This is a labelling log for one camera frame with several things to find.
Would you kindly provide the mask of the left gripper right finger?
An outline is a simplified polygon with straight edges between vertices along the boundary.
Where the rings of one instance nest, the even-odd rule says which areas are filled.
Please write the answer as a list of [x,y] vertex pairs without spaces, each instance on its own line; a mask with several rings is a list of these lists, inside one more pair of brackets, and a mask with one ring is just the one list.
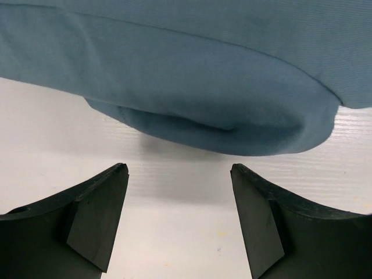
[[231,169],[253,278],[370,278],[371,216],[279,187],[242,164]]

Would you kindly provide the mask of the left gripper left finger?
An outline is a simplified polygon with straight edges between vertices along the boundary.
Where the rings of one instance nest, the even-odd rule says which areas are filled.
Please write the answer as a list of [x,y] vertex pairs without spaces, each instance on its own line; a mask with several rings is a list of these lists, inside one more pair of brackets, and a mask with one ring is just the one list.
[[1,215],[1,278],[101,278],[128,186],[118,163],[76,186]]

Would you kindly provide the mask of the grey-blue t shirt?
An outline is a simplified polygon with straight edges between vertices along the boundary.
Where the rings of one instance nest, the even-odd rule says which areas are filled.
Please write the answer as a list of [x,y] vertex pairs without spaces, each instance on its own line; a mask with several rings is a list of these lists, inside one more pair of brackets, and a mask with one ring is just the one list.
[[371,106],[371,2],[2,1],[1,77],[199,149],[304,152]]

